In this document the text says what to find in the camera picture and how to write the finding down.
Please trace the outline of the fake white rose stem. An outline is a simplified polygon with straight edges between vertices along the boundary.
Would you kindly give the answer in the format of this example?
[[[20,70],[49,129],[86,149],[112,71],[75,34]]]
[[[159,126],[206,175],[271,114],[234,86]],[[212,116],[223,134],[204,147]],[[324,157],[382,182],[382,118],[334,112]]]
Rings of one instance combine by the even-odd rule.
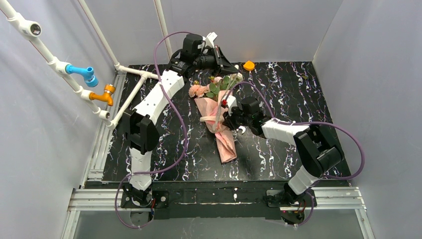
[[[208,92],[205,93],[205,97],[217,101],[222,84],[223,77],[209,77],[209,84],[207,85]]]

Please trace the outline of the fake cream rose stem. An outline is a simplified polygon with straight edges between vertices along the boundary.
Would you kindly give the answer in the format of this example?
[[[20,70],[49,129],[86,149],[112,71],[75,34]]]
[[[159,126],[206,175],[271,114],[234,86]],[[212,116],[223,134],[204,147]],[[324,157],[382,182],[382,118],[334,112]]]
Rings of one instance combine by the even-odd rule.
[[[235,84],[243,80],[244,76],[241,73],[227,75],[220,80],[219,88],[221,90],[231,90]]]

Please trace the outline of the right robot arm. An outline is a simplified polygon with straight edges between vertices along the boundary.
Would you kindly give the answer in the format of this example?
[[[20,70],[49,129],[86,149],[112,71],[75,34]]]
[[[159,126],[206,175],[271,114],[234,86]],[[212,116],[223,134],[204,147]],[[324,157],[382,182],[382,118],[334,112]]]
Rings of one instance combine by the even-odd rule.
[[[345,159],[344,152],[325,125],[296,125],[280,121],[263,113],[258,100],[244,98],[240,105],[233,96],[222,99],[227,109],[223,124],[231,130],[248,127],[262,138],[276,139],[296,147],[301,167],[284,185],[284,196],[302,196],[324,173]]]

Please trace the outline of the pink wrapping paper sheet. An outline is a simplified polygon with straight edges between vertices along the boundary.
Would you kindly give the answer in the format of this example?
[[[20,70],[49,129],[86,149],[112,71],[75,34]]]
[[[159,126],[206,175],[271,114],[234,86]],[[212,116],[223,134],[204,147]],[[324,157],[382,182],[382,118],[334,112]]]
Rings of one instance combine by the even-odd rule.
[[[218,99],[220,100],[225,90],[220,91],[218,94]],[[223,113],[227,112],[227,109],[222,108],[222,115],[220,123],[218,125],[218,132],[212,131],[212,125],[214,124],[215,114],[217,112],[217,101],[214,101],[210,98],[196,98],[194,99],[197,108],[200,112],[200,121],[204,122],[208,130],[214,134],[216,138],[216,144],[220,156],[221,163],[228,163],[234,160],[237,157],[234,137],[231,130],[224,126],[223,123]]]

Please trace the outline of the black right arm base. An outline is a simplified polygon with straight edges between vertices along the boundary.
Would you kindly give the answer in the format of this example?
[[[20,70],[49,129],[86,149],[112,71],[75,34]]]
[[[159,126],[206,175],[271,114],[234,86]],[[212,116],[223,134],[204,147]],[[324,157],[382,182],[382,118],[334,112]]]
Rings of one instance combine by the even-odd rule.
[[[269,208],[279,208],[283,222],[294,227],[306,223],[317,206],[312,189],[306,189],[300,195],[287,190],[287,187],[281,190],[267,190],[263,200]]]

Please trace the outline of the small orange object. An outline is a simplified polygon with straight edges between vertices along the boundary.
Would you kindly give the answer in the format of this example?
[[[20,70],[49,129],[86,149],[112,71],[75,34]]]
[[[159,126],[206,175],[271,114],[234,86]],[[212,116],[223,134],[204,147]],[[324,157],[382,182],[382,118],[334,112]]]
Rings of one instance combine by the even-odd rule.
[[[253,71],[255,69],[255,63],[253,63],[252,61],[247,61],[243,64],[243,68],[246,71]]]

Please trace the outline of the aluminium rail frame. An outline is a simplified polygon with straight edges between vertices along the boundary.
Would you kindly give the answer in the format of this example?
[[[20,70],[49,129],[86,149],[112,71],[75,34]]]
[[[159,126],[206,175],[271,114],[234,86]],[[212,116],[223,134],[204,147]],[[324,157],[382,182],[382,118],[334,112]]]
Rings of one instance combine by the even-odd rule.
[[[173,97],[187,127],[183,129],[170,107],[158,119],[158,145],[152,151],[151,170],[166,168],[152,176],[152,190],[168,191],[167,208],[155,209],[157,220],[178,218],[280,220],[281,210],[263,201],[267,190],[280,190],[301,166],[295,146],[254,136],[247,129],[233,135],[237,158],[221,163],[215,137],[199,121],[200,112],[188,95],[186,83]],[[131,169],[129,142],[117,127],[95,153],[103,164],[100,179],[77,189],[70,211],[114,211],[123,215],[145,212],[146,208],[121,208],[122,192],[116,188]]]

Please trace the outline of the blue plastic tap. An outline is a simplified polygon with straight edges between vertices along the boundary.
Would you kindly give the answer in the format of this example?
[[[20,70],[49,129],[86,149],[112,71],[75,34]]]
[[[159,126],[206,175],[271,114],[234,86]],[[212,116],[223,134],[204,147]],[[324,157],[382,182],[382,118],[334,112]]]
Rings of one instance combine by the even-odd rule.
[[[80,68],[80,67],[75,67],[71,64],[68,64],[65,67],[65,71],[67,74],[78,74],[82,76],[85,84],[90,88],[97,86],[99,83],[98,79],[95,76],[95,71],[93,67]]]

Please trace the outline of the brass orange tap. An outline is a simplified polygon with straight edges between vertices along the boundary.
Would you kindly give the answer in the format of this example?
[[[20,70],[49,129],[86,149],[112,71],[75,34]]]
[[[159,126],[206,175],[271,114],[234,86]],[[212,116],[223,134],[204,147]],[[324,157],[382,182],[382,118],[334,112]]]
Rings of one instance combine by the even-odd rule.
[[[98,95],[96,93],[91,92],[89,94],[89,99],[91,101],[97,100],[101,102],[106,102],[108,106],[112,107],[114,105],[114,100],[112,98],[112,95],[115,93],[115,86],[111,84],[107,84],[104,87],[104,92],[102,95]]]

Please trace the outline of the metal wrench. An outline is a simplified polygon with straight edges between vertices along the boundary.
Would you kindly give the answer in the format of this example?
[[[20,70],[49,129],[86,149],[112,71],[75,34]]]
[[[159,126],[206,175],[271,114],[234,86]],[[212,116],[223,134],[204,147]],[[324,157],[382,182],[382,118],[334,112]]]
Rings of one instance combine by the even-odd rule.
[[[246,127],[244,127],[244,126],[240,126],[240,127],[236,130],[236,132],[237,132],[238,134],[240,134],[240,135],[243,135],[243,134],[246,132]]]

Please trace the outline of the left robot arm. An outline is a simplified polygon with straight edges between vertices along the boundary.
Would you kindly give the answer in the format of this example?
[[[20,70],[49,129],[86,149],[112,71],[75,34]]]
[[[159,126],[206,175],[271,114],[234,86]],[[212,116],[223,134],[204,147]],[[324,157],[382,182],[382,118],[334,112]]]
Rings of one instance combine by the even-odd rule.
[[[126,139],[130,142],[131,176],[129,183],[139,191],[151,185],[150,171],[152,150],[159,142],[156,122],[171,98],[184,87],[185,81],[197,70],[210,70],[215,77],[228,77],[232,83],[241,80],[238,67],[232,65],[214,43],[217,34],[207,36],[187,33],[183,47],[174,52],[159,81],[151,92],[132,110],[125,110]]]

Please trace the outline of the beige printed ribbon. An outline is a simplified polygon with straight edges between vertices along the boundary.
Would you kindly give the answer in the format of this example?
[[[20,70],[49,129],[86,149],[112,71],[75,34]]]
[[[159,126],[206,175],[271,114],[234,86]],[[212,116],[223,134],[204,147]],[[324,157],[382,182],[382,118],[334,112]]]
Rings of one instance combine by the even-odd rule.
[[[218,132],[218,125],[219,125],[219,123],[220,123],[220,119],[221,119],[221,115],[222,115],[222,108],[223,108],[223,106],[222,106],[222,100],[224,100],[224,99],[226,99],[226,97],[228,97],[228,95],[232,95],[232,92],[231,92],[231,90],[226,90],[224,93],[223,93],[223,95],[222,95],[222,97],[221,97],[221,99],[219,100],[219,99],[217,99],[217,112],[216,112],[216,114],[215,114],[215,118],[214,118],[214,124],[212,125],[212,131],[215,133],[215,132]]]

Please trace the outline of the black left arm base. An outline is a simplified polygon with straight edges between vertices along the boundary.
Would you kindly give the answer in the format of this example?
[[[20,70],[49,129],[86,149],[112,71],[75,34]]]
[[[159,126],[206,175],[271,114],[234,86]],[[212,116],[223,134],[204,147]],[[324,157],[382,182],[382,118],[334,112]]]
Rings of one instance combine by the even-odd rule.
[[[168,191],[157,191],[147,189],[139,191],[136,189],[123,189],[121,199],[117,203],[121,208],[154,208],[161,209],[169,206],[170,194]]]

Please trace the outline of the white PVC pipe frame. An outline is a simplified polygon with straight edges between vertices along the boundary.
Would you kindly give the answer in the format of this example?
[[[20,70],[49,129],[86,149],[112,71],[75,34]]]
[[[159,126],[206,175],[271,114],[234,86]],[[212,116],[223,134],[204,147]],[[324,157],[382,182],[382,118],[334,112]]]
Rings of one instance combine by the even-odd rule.
[[[12,7],[41,25],[40,39],[59,60],[92,66],[99,92],[114,78],[114,65],[76,0],[12,0]],[[153,62],[162,31],[152,0],[89,0],[87,6],[118,62],[124,66]],[[0,16],[0,129],[91,133],[100,120],[46,63],[45,59]]]

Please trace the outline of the fake pink rose stem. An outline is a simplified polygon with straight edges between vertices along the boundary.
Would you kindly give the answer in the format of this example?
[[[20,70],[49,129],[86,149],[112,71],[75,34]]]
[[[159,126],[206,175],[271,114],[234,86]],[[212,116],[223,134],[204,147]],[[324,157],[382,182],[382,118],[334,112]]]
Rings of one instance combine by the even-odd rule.
[[[190,86],[188,94],[190,98],[201,98],[209,92],[208,86],[200,85],[199,81],[193,81],[193,84]]]

